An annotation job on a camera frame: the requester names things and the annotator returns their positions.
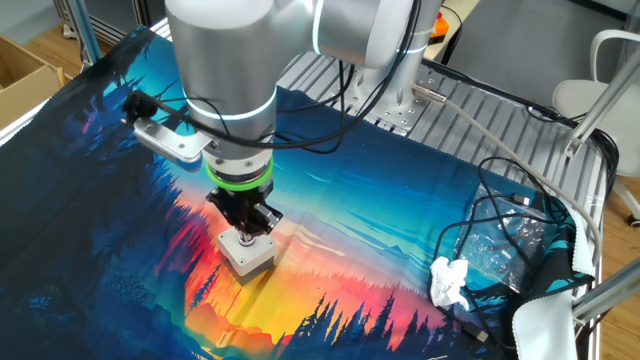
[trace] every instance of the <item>orange object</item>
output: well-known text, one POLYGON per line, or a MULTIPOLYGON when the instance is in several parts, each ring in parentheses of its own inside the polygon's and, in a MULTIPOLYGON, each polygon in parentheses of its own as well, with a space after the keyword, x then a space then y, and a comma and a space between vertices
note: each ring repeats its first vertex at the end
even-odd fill
POLYGON ((429 45, 440 44, 443 42, 448 31, 449 23, 442 17, 442 13, 438 13, 438 20, 436 20, 435 30, 431 33, 429 45))

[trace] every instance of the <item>white ring light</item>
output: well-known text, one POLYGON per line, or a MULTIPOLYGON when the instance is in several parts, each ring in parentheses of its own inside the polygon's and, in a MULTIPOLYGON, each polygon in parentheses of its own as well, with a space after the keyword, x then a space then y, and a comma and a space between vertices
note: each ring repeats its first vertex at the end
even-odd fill
POLYGON ((421 47, 420 49, 407 50, 407 54, 415 54, 415 53, 423 52, 423 51, 427 50, 427 46, 429 46, 429 44, 421 47))
MULTIPOLYGON (((276 86, 276 89, 273 91, 273 95, 271 95, 271 99, 269 99, 269 101, 264 103, 264 105, 260 106, 259 108, 255 109, 253 111, 249 111, 247 113, 237 114, 237 115, 222 115, 222 119, 224 119, 224 121, 227 121, 227 120, 244 120, 244 119, 248 119, 250 117, 256 116, 256 115, 260 114, 261 112, 265 111, 271 105, 271 103, 273 103, 273 101, 276 99, 276 93, 277 92, 278 92, 278 87, 276 86)), ((197 113, 199 113, 201 115, 204 115, 204 116, 206 116, 208 118, 211 118, 211 119, 220 120, 220 115, 218 115, 216 113, 212 113, 212 112, 207 111, 207 110, 203 110, 202 108, 200 108, 199 106, 194 104, 191 100, 187 99, 187 103, 197 113)))
POLYGON ((313 51, 318 55, 322 55, 320 52, 319 36, 320 36, 320 17, 322 16, 322 8, 324 7, 324 0, 318 0, 316 4, 316 12, 313 16, 313 51))

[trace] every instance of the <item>wooden floor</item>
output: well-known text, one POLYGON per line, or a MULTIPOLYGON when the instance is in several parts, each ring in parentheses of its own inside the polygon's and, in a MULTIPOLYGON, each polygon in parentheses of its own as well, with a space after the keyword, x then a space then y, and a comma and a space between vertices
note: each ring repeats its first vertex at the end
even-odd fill
MULTIPOLYGON (((71 76, 80 73, 80 51, 75 39, 62 36, 62 26, 34 39, 26 46, 54 66, 62 67, 71 76)), ((100 44, 103 52, 110 47, 100 44)), ((640 198, 640 179, 624 179, 631 192, 640 198)), ((629 209, 615 195, 605 210, 604 278, 640 257, 640 230, 627 226, 629 209)), ((602 325, 603 360, 640 359, 640 294, 613 309, 602 325)))

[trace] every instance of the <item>gray cable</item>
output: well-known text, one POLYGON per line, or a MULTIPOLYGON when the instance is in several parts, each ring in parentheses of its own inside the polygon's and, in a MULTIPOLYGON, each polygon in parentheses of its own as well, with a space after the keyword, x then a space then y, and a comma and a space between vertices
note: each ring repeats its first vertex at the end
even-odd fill
POLYGON ((538 173, 534 168, 532 168, 527 162, 522 160, 513 150, 509 149, 507 145, 505 145, 500 139, 498 139, 495 135, 493 135, 489 130, 485 129, 479 122, 477 122, 474 118, 472 118, 466 111, 462 110, 458 105, 453 102, 445 99, 444 101, 437 100, 440 103, 450 107, 455 110, 460 117, 467 120, 469 124, 478 129, 484 136, 486 136, 489 140, 493 141, 500 150, 504 151, 509 155, 513 161, 517 162, 518 165, 522 166, 528 173, 530 173, 533 177, 538 179, 542 184, 548 186, 551 190, 553 190, 558 196, 566 200, 571 206, 580 213, 580 215, 586 220, 589 230, 593 234, 593 245, 594 245, 594 253, 593 253, 593 266, 598 266, 600 262, 600 258, 602 257, 602 236, 600 235, 600 229, 598 225, 593 220, 591 215, 580 205, 573 197, 569 196, 567 193, 562 191, 559 186, 551 182, 551 180, 544 177, 542 174, 538 173))

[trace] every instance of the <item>green ring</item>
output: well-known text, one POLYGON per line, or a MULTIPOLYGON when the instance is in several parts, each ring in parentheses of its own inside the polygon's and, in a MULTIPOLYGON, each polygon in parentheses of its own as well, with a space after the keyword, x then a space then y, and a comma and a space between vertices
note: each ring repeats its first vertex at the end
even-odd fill
POLYGON ((264 174, 260 175, 259 178, 251 182, 248 182, 246 184, 234 184, 234 183, 226 182, 224 180, 219 179, 213 173, 213 171, 211 171, 211 168, 209 167, 208 164, 205 165, 205 168, 207 169, 207 175, 209 175, 209 178, 211 179, 211 181, 213 181, 216 185, 218 185, 218 187, 225 190, 229 190, 229 191, 249 191, 264 185, 267 181, 269 181, 269 179, 271 179, 271 175, 273 174, 273 158, 271 158, 271 160, 269 161, 269 167, 267 167, 267 171, 265 171, 264 174))

